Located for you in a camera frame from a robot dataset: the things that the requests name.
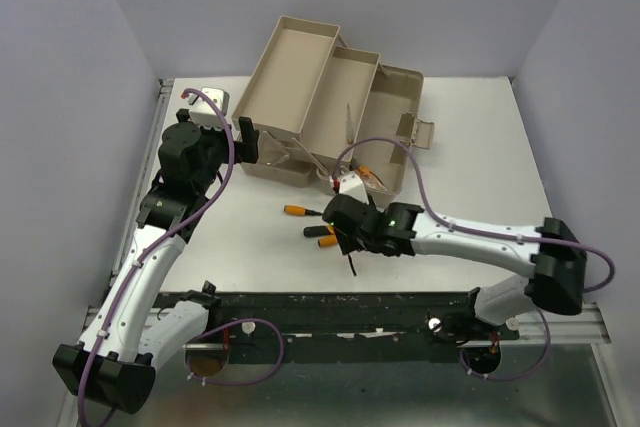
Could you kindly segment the orange tape measure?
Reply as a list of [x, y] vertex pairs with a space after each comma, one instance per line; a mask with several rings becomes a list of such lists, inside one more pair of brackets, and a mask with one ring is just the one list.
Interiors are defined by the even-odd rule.
[[345, 256], [347, 258], [347, 260], [348, 260], [348, 265], [349, 265], [351, 274], [354, 277], [356, 277], [357, 276], [357, 272], [356, 272], [356, 269], [355, 269], [353, 258], [351, 256], [351, 254], [355, 251], [355, 249], [348, 242], [342, 242], [340, 244], [340, 249], [341, 249], [342, 255]]

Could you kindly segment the orange black utility knife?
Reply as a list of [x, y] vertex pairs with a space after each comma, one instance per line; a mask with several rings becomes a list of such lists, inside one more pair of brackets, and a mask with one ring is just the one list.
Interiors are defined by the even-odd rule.
[[333, 234], [334, 230], [330, 225], [309, 226], [303, 229], [303, 236], [305, 238], [327, 237]]

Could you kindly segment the orange handled pliers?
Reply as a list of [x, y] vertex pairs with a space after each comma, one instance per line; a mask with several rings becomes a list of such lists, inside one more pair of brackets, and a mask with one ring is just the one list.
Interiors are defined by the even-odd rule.
[[379, 191], [387, 191], [386, 185], [369, 167], [361, 165], [355, 160], [351, 162], [351, 167], [352, 170], [360, 177], [367, 188]]

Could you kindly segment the orange handled screwdriver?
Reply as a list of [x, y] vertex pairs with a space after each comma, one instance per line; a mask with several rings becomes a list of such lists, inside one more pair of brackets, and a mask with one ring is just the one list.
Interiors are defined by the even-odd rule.
[[317, 241], [317, 245], [320, 248], [332, 247], [338, 244], [337, 237], [335, 235], [330, 235], [326, 237], [322, 237]]
[[296, 217], [321, 217], [322, 213], [313, 209], [308, 209], [297, 205], [285, 205], [283, 212], [289, 216]]

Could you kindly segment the beige tool box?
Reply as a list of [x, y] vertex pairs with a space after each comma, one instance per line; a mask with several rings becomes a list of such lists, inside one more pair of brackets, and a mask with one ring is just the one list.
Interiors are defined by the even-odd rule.
[[[328, 175], [355, 160], [387, 191], [367, 188], [375, 204], [402, 190], [408, 147], [428, 149], [435, 126], [419, 117], [424, 76], [384, 65], [374, 52], [353, 49], [337, 25], [283, 16], [232, 115], [259, 131], [259, 159], [246, 174], [331, 193]], [[345, 137], [350, 105], [355, 140]]]

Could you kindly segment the small clear handled screwdriver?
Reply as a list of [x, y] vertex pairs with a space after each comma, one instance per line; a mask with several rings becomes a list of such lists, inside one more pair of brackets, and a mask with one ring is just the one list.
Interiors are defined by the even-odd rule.
[[350, 105], [346, 106], [345, 137], [346, 137], [346, 142], [349, 145], [351, 145], [355, 140], [354, 126], [353, 126], [353, 119], [352, 119]]

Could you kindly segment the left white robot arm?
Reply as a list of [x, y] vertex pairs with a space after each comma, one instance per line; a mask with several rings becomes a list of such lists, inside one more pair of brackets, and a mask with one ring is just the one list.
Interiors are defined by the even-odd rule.
[[164, 130], [160, 167], [140, 203], [129, 253], [111, 291], [90, 326], [73, 345], [58, 346], [52, 365], [67, 389], [113, 411], [137, 413], [148, 399], [157, 371], [191, 337], [214, 340], [222, 327], [215, 289], [206, 285], [179, 300], [174, 314], [151, 329], [147, 316], [173, 263], [211, 206], [209, 187], [229, 183], [222, 165], [254, 164], [260, 133], [250, 118], [207, 128], [187, 110]]

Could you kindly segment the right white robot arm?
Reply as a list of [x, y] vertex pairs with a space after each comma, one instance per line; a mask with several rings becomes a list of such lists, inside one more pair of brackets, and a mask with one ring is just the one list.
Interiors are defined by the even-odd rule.
[[470, 292], [459, 318], [471, 338], [535, 309], [563, 316], [582, 311], [587, 256], [560, 219], [547, 217], [539, 227], [460, 223], [435, 220], [413, 204], [394, 202], [380, 211], [346, 194], [334, 196], [322, 218], [345, 255], [437, 255], [509, 271], [507, 279]]

